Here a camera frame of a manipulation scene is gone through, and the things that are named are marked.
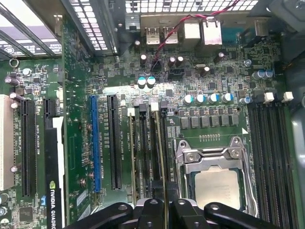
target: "cable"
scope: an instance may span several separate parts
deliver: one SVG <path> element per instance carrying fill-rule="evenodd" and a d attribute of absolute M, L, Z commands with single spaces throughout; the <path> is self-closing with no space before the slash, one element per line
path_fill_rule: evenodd
<path fill-rule="evenodd" d="M 237 3 L 238 3 L 239 1 L 240 1 L 240 0 L 234 0 L 234 2 L 233 2 L 231 5 L 225 7 L 223 10 L 215 11 L 215 12 L 213 12 L 213 13 L 211 13 L 211 14 L 195 14 L 195 15 L 189 14 L 189 15 L 187 15 L 186 17 L 182 18 L 182 19 L 179 21 L 179 23 L 178 23 L 177 25 L 175 25 L 175 27 L 173 28 L 173 30 L 172 30 L 171 32 L 168 33 L 168 35 L 167 35 L 166 38 L 163 40 L 163 42 L 159 45 L 159 47 L 158 47 L 158 49 L 157 49 L 157 52 L 156 52 L 156 54 L 155 54 L 155 59 L 154 59 L 154 60 L 155 60 L 155 61 L 158 60 L 158 54 L 159 54 L 160 50 L 161 50 L 161 49 L 164 47 L 164 45 L 166 44 L 166 40 L 167 40 L 174 32 L 176 32 L 176 31 L 178 30 L 179 26 L 180 26 L 185 20 L 188 20 L 188 19 L 190 19 L 190 18 L 202 18 L 202 19 L 206 19 L 207 17 L 214 17 L 214 16 L 216 16 L 216 15 L 218 15 L 218 14 L 220 14 L 220 13 L 226 12 L 226 11 L 227 11 L 228 9 L 230 9 L 231 7 L 236 6 Z"/>

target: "perforated metal panel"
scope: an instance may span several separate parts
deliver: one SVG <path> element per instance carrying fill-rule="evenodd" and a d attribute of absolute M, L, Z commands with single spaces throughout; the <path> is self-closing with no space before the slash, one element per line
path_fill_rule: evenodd
<path fill-rule="evenodd" d="M 234 0 L 126 0 L 127 13 L 208 12 L 222 10 Z M 251 10 L 258 0 L 240 0 L 229 10 Z"/>

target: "ventilation grille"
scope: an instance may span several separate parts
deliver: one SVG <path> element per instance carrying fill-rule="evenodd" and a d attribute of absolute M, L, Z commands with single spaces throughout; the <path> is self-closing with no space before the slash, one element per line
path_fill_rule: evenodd
<path fill-rule="evenodd" d="M 234 0 L 126 0 L 127 13 L 209 12 L 223 10 Z M 240 0 L 229 10 L 251 10 L 258 0 Z"/>
<path fill-rule="evenodd" d="M 94 49 L 108 50 L 89 0 L 69 0 Z"/>

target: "metal frame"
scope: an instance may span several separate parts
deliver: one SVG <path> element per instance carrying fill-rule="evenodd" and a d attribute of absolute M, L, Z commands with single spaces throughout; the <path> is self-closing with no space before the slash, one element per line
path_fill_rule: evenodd
<path fill-rule="evenodd" d="M 13 46 L 14 48 L 17 48 L 18 50 L 20 50 L 24 55 L 26 55 L 28 57 L 34 56 L 33 53 L 31 53 L 29 50 L 24 48 L 21 44 L 19 44 L 17 41 L 12 39 L 9 35 L 7 35 L 5 32 L 3 32 L 1 30 L 0 30 L 0 38 L 3 39 L 8 44 L 10 44 L 11 46 Z"/>
<path fill-rule="evenodd" d="M 0 14 L 13 24 L 20 32 L 34 41 L 46 52 L 48 56 L 54 57 L 56 54 L 43 43 L 28 27 L 26 27 L 14 14 L 12 14 L 2 3 L 0 3 Z"/>

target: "capacitor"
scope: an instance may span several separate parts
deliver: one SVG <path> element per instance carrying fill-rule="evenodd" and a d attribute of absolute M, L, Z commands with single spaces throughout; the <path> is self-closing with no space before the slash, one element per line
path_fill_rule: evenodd
<path fill-rule="evenodd" d="M 167 65 L 171 68 L 171 67 L 173 67 L 175 62 L 176 62 L 176 58 L 174 56 L 171 56 L 170 59 L 168 60 Z"/>
<path fill-rule="evenodd" d="M 273 71 L 271 70 L 266 70 L 265 75 L 264 75 L 264 80 L 271 79 L 273 77 Z"/>
<path fill-rule="evenodd" d="M 141 43 L 140 43 L 140 41 L 136 40 L 134 42 L 134 50 L 135 51 L 140 51 L 140 49 L 141 49 Z"/>
<path fill-rule="evenodd" d="M 0 207 L 0 217 L 5 216 L 7 212 L 8 210 L 6 207 Z"/>
<path fill-rule="evenodd" d="M 247 105 L 252 103 L 252 99 L 250 97 L 245 97 L 239 100 L 242 105 Z"/>
<path fill-rule="evenodd" d="M 140 56 L 140 65 L 144 66 L 146 64 L 146 61 L 147 61 L 147 56 L 145 54 L 142 54 Z"/>
<path fill-rule="evenodd" d="M 261 80 L 264 78 L 264 75 L 265 75 L 265 71 L 263 70 L 259 70 L 257 72 L 254 72 L 252 74 L 252 77 L 255 79 L 255 80 Z"/>
<path fill-rule="evenodd" d="M 9 76 L 5 77 L 4 82 L 8 83 L 9 85 L 12 85 L 14 87 L 17 87 L 19 85 L 19 80 L 12 79 Z"/>
<path fill-rule="evenodd" d="M 23 100 L 23 97 L 17 93 L 12 92 L 10 94 L 10 99 L 16 100 L 18 102 L 21 102 Z"/>
<path fill-rule="evenodd" d="M 220 52 L 217 54 L 217 56 L 214 58 L 214 63 L 219 63 L 220 61 L 223 61 L 225 58 L 224 53 Z"/>
<path fill-rule="evenodd" d="M 195 102 L 197 104 L 202 104 L 204 102 L 204 95 L 203 94 L 199 94 L 196 96 Z"/>
<path fill-rule="evenodd" d="M 10 107 L 11 107 L 12 109 L 16 110 L 16 109 L 18 108 L 18 103 L 13 102 L 13 103 L 10 105 Z"/>
<path fill-rule="evenodd" d="M 210 68 L 209 67 L 204 67 L 201 72 L 200 72 L 200 76 L 201 77 L 205 77 L 208 73 L 210 72 Z"/>
<path fill-rule="evenodd" d="M 9 195 L 6 193 L 0 194 L 0 204 L 5 204 L 9 200 Z"/>
<path fill-rule="evenodd" d="M 176 67 L 179 67 L 183 62 L 183 57 L 178 56 L 176 61 Z"/>
<path fill-rule="evenodd" d="M 187 94 L 184 98 L 183 98 L 183 103 L 185 105 L 190 105 L 193 102 L 193 97 L 190 94 Z"/>
<path fill-rule="evenodd" d="M 156 79 L 153 76 L 148 77 L 146 82 L 148 88 L 153 88 L 155 83 L 156 83 Z"/>
<path fill-rule="evenodd" d="M 22 70 L 22 74 L 25 76 L 29 76 L 32 73 L 32 70 L 30 68 L 25 68 Z"/>
<path fill-rule="evenodd" d="M 224 94 L 223 96 L 221 96 L 221 100 L 224 102 L 224 103 L 228 103 L 230 101 L 233 100 L 233 95 L 231 93 L 226 93 Z"/>
<path fill-rule="evenodd" d="M 138 86 L 140 89 L 143 89 L 146 85 L 146 79 L 144 77 L 140 77 L 138 79 Z"/>
<path fill-rule="evenodd" d="M 208 96 L 208 102 L 211 104 L 214 104 L 218 101 L 219 95 L 213 93 L 211 95 Z"/>

